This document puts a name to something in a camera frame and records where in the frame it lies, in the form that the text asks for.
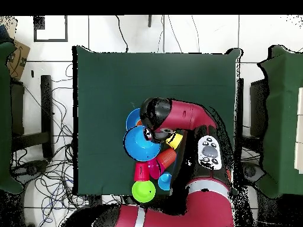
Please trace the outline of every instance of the green table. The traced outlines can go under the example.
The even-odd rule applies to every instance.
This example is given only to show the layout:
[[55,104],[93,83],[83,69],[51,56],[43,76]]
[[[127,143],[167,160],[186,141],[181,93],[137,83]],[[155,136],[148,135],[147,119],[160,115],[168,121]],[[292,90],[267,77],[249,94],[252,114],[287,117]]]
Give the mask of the green table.
[[[240,54],[240,49],[228,54],[92,53],[75,47],[78,194],[131,195],[135,161],[123,148],[125,120],[149,97],[213,107],[233,142]],[[156,194],[168,194],[154,182]]]
[[263,140],[263,168],[257,185],[269,198],[303,194],[303,174],[294,169],[298,91],[303,87],[303,54],[273,46],[260,63],[268,77],[268,128]]

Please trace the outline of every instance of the black cable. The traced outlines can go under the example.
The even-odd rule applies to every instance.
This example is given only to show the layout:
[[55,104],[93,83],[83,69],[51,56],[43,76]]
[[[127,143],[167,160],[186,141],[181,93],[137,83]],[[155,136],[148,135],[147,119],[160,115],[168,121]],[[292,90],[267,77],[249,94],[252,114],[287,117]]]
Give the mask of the black cable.
[[[195,28],[196,28],[196,24],[195,24],[195,20],[194,20],[194,17],[192,16],[192,21],[194,22],[194,25],[195,25]],[[198,48],[199,48],[199,53],[200,53],[200,42],[199,42],[199,32],[198,30],[196,29],[196,34],[198,36]]]
[[[55,88],[52,90],[52,92],[56,89],[72,89],[72,88],[67,88],[67,87],[58,87],[58,88]],[[34,98],[34,100],[37,102],[37,99],[31,94],[31,92],[27,89],[27,91],[30,93],[30,95]],[[67,109],[66,107],[64,106],[64,104],[60,103],[59,101],[53,99],[54,102],[53,104],[58,108],[58,110],[60,111],[61,113],[61,120],[60,120],[60,125],[53,119],[53,121],[57,124],[57,126],[60,128],[60,132],[59,132],[59,135],[58,135],[58,139],[57,141],[59,140],[59,136],[61,134],[66,134],[67,136],[69,136],[66,132],[68,133],[71,133],[71,130],[69,129],[69,127],[67,125],[65,125],[63,123],[64,119],[65,119],[65,116],[66,116],[66,113],[67,113]],[[62,111],[61,109],[59,108],[58,105],[55,104],[58,103],[60,105],[62,105],[65,109],[65,114],[63,115],[62,114]],[[42,210],[42,213],[44,215],[44,219],[41,221],[39,227],[42,227],[46,222],[52,222],[52,219],[49,217],[51,213],[53,213],[53,209],[56,209],[55,208],[55,205],[57,202],[60,202],[61,203],[61,207],[64,207],[66,208],[67,210],[71,210],[70,209],[70,205],[73,205],[75,208],[79,208],[79,206],[81,206],[84,201],[85,201],[85,198],[83,197],[80,197],[80,196],[75,196],[72,194],[72,189],[69,187],[68,185],[68,182],[72,182],[73,183],[73,178],[66,174],[66,170],[72,166],[72,158],[73,158],[73,154],[72,154],[72,144],[67,144],[65,142],[64,146],[60,147],[57,149],[57,151],[54,153],[53,155],[53,158],[59,153],[61,152],[62,149],[65,149],[65,159],[63,161],[59,161],[58,164],[53,164],[53,165],[48,165],[47,168],[50,168],[50,167],[53,167],[53,166],[56,166],[55,169],[51,170],[51,171],[46,171],[45,173],[42,174],[41,177],[37,178],[35,180],[35,187],[36,189],[43,195],[45,195],[45,198],[43,199],[42,201],[42,204],[41,204],[41,210]],[[20,164],[20,161],[22,159],[23,156],[21,156],[21,158],[19,158],[19,160],[17,160],[17,153],[16,153],[16,163],[17,165]],[[57,180],[58,182],[56,182],[55,184],[52,184],[52,185],[48,185],[45,181],[44,178],[47,178],[47,179],[50,179],[50,180]],[[43,193],[41,190],[39,190],[39,188],[37,187],[37,182],[40,181],[41,185],[44,186],[47,190],[47,192],[49,193],[49,195]],[[55,190],[55,192],[51,192],[49,190],[49,187],[51,186],[54,186],[54,185],[57,185],[57,189]],[[81,202],[79,203],[78,201],[78,197],[80,197],[83,201],[82,201],[82,204]],[[50,207],[43,207],[43,203],[46,199],[49,199],[49,205],[51,205]]]
[[[164,29],[164,26],[163,26],[163,23],[162,23],[162,19],[163,19],[163,15],[162,15],[162,17],[161,17],[161,24],[162,24],[162,27],[163,27],[163,29]],[[162,32],[161,32],[161,34],[160,34],[160,37],[159,37],[157,53],[159,52],[159,45],[160,45],[160,40],[161,40],[162,34],[163,34],[163,30],[162,30]]]
[[260,155],[256,155],[254,157],[247,157],[247,158],[242,158],[241,161],[250,161],[250,160],[259,160]]
[[50,93],[52,94],[54,90],[57,90],[57,89],[72,89],[72,87],[57,87],[57,88],[54,88]]
[[120,30],[120,33],[121,33],[121,36],[122,36],[122,39],[123,39],[123,41],[125,42],[125,44],[126,44],[126,53],[128,52],[128,44],[126,43],[126,40],[124,39],[124,37],[123,37],[123,34],[122,34],[122,31],[121,31],[121,28],[120,28],[120,19],[118,18],[118,26],[119,26],[119,30]]
[[[172,22],[170,21],[169,15],[167,15],[167,16],[168,16],[168,20],[169,20],[170,26],[172,27],[172,31],[173,31],[173,25],[172,25]],[[174,32],[174,31],[173,31],[173,35],[175,36],[175,39],[176,39],[176,41],[177,41],[177,43],[178,43],[178,46],[179,46],[179,48],[180,48],[180,51],[181,51],[181,53],[182,53],[182,50],[181,50],[180,44],[179,44],[179,42],[178,42],[178,39],[177,39],[177,37],[176,37],[176,35],[175,35],[175,32]]]
[[69,66],[71,66],[71,65],[73,65],[73,64],[71,63],[70,65],[68,65],[68,66],[67,66],[67,68],[66,68],[66,70],[65,70],[65,76],[67,76],[67,77],[71,77],[70,79],[62,79],[62,80],[58,80],[58,81],[54,81],[54,80],[52,80],[52,82],[59,83],[59,82],[61,82],[61,81],[68,81],[68,80],[72,80],[72,79],[73,79],[73,76],[68,76],[68,75],[67,75],[67,69],[68,69],[68,68],[69,68]]
[[68,210],[68,212],[67,212],[67,214],[63,217],[63,219],[60,221],[60,223],[58,224],[58,227],[60,227],[60,225],[61,225],[61,223],[63,222],[63,220],[65,220],[65,218],[66,218],[66,216],[69,214],[69,209],[67,209]]
[[247,152],[249,155],[251,155],[252,157],[254,157],[253,154],[251,154],[249,151],[245,150],[244,148],[242,148],[243,151]]
[[29,92],[29,94],[33,97],[33,99],[37,102],[37,104],[41,107],[41,109],[46,113],[46,114],[48,114],[48,116],[49,117],[51,117],[51,119],[55,122],[55,124],[63,131],[63,128],[68,128],[64,123],[63,123],[63,121],[61,121],[61,124],[62,125],[64,125],[64,127],[62,128],[62,126],[60,126],[54,119],[53,119],[53,117],[48,113],[48,112],[46,112],[43,108],[42,108],[42,106],[39,104],[39,102],[37,101],[37,99],[33,96],[33,94],[27,89],[27,87],[26,86],[24,86],[25,88],[26,88],[26,90]]

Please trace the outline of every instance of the cable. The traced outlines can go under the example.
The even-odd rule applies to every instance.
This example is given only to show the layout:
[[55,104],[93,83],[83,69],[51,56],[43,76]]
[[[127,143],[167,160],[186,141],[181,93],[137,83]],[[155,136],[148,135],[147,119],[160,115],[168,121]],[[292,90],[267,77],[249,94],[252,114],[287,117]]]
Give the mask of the cable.
[[244,151],[247,152],[249,155],[251,155],[252,157],[254,157],[253,154],[251,154],[249,151],[245,150],[244,148],[242,148],[242,150],[244,150]]
[[69,214],[69,210],[66,209],[66,211],[67,211],[67,214],[66,214],[66,215],[63,217],[63,219],[60,221],[58,227],[60,227],[60,225],[61,225],[61,223],[63,222],[63,220],[65,220],[66,216]]
[[[195,25],[195,28],[196,28],[196,24],[195,24],[195,20],[194,20],[194,17],[192,16],[192,21],[194,22],[194,25]],[[200,42],[199,42],[199,32],[198,30],[196,29],[196,34],[198,36],[198,48],[199,48],[199,53],[200,53]]]
[[[68,158],[67,156],[70,155],[70,157],[72,158],[73,156],[72,156],[72,153],[71,153],[71,150],[70,150],[71,144],[65,145],[64,147],[65,147],[65,157]],[[41,191],[39,191],[39,189],[36,187],[37,190],[38,190],[40,193],[42,193],[42,194],[44,194],[44,195],[46,196],[45,199],[46,199],[46,198],[50,198],[50,203],[49,203],[46,207],[43,207],[43,206],[41,205],[41,209],[42,209],[43,215],[44,215],[45,217],[44,217],[43,220],[41,221],[41,224],[39,225],[39,227],[42,227],[44,223],[51,223],[51,222],[52,222],[52,220],[49,219],[49,216],[50,216],[50,214],[52,213],[53,209],[56,210],[56,208],[54,208],[54,206],[55,206],[56,203],[60,202],[61,205],[62,205],[62,207],[65,207],[66,209],[68,209],[68,211],[70,211],[71,208],[70,208],[69,205],[73,205],[75,208],[79,208],[79,206],[82,205],[83,202],[85,201],[85,198],[84,198],[84,197],[73,195],[73,194],[72,194],[72,189],[71,189],[71,188],[68,186],[68,184],[67,184],[68,182],[73,184],[73,179],[72,179],[72,177],[70,177],[68,174],[66,174],[67,169],[68,169],[70,166],[72,166],[71,164],[69,164],[69,165],[67,166],[67,168],[65,168],[65,164],[68,163],[69,161],[70,161],[70,160],[67,160],[67,161],[65,160],[63,163],[62,163],[62,162],[59,163],[59,165],[60,165],[60,164],[63,164],[63,166],[62,166],[62,171],[59,171],[59,170],[58,170],[58,171],[54,171],[54,170],[53,170],[53,171],[49,171],[49,172],[46,173],[46,174],[43,174],[43,176],[47,177],[48,179],[51,179],[51,180],[59,180],[59,185],[58,185],[58,187],[57,187],[56,190],[62,189],[62,192],[64,192],[64,195],[63,195],[63,196],[61,196],[61,197],[58,199],[57,196],[60,195],[60,194],[62,194],[62,192],[61,192],[60,194],[58,194],[58,192],[57,192],[56,197],[54,198],[53,196],[54,196],[54,193],[55,193],[55,192],[50,193],[49,189],[47,188],[47,191],[51,194],[51,196],[48,196],[48,195],[42,193]],[[49,177],[49,173],[53,173],[53,174],[54,174],[55,176],[57,176],[57,177]],[[42,182],[41,182],[41,184],[42,184],[43,186],[46,186],[46,187],[47,187],[45,180],[43,180],[43,181],[44,181],[44,184],[43,184]],[[78,204],[78,198],[81,198],[81,199],[82,199],[82,203],[81,203],[81,204]],[[69,205],[68,205],[68,206],[65,205],[65,202],[64,202],[65,199],[67,199],[68,202],[69,202]],[[49,205],[51,205],[51,208],[50,208],[50,211],[48,212],[48,214],[46,214],[46,213],[45,213],[45,210],[48,209],[47,207],[48,207]]]
[[62,79],[62,80],[59,80],[59,81],[54,81],[54,80],[52,80],[52,82],[59,83],[59,82],[61,82],[61,81],[68,81],[68,80],[72,80],[72,79],[73,79],[73,76],[68,76],[68,75],[67,75],[67,69],[68,69],[68,68],[69,68],[69,66],[71,66],[71,65],[73,65],[73,64],[71,63],[70,65],[68,65],[68,66],[67,66],[67,68],[66,68],[66,70],[65,70],[65,76],[67,76],[67,77],[71,77],[70,79]]
[[49,117],[51,117],[51,119],[55,122],[55,124],[61,129],[61,131],[60,131],[60,133],[59,133],[59,136],[60,136],[60,134],[61,134],[61,132],[63,132],[63,129],[64,128],[68,128],[64,123],[63,123],[63,121],[61,121],[61,125],[64,125],[64,127],[62,127],[62,126],[60,126],[54,119],[53,119],[53,117],[47,112],[47,111],[45,111],[43,108],[42,108],[42,106],[39,104],[39,102],[37,101],[37,99],[34,97],[34,95],[27,89],[27,87],[26,86],[24,86],[25,88],[26,88],[26,90],[29,92],[29,94],[33,97],[33,99],[37,102],[37,104],[41,107],[41,109],[46,113],[46,114],[48,114],[48,116]]
[[163,32],[164,32],[164,26],[163,26],[163,30],[162,30],[162,32],[161,32],[161,34],[160,34],[160,37],[159,37],[157,53],[159,52],[159,44],[160,44],[160,40],[161,40],[161,36],[162,36],[162,33],[163,33]]
[[[170,26],[172,27],[172,31],[173,31],[173,25],[172,25],[172,22],[170,21],[169,15],[167,15],[167,16],[168,16],[168,20],[169,20]],[[179,48],[180,48],[180,51],[181,51],[181,53],[182,53],[182,50],[181,50],[180,44],[179,44],[179,42],[178,42],[178,39],[177,39],[177,37],[176,37],[176,35],[175,35],[175,32],[174,32],[174,31],[173,31],[173,35],[175,36],[175,39],[176,39],[176,41],[177,41],[177,43],[178,43],[178,46],[179,46]]]
[[256,155],[254,157],[242,158],[241,161],[259,160],[257,159],[258,157],[260,157],[260,155]]
[[165,15],[163,15],[163,53],[165,53]]
[[123,41],[125,42],[125,44],[126,44],[126,53],[128,52],[128,44],[126,43],[126,40],[124,39],[124,37],[123,37],[123,34],[122,34],[122,31],[121,31],[121,28],[120,28],[120,19],[118,18],[118,26],[119,26],[119,30],[120,30],[120,33],[121,33],[121,36],[122,36],[122,39],[123,39]]

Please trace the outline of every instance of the cardboard box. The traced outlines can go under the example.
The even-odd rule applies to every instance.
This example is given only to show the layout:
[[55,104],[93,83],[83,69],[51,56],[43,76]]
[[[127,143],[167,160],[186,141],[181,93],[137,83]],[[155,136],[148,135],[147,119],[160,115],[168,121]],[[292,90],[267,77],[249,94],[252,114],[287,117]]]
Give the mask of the cardboard box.
[[17,22],[18,21],[13,17],[9,17],[9,16],[0,17],[0,26],[4,25],[11,39],[15,39]]
[[7,62],[7,67],[11,74],[11,77],[20,80],[30,48],[18,41],[14,41],[15,47],[17,48],[10,56]]

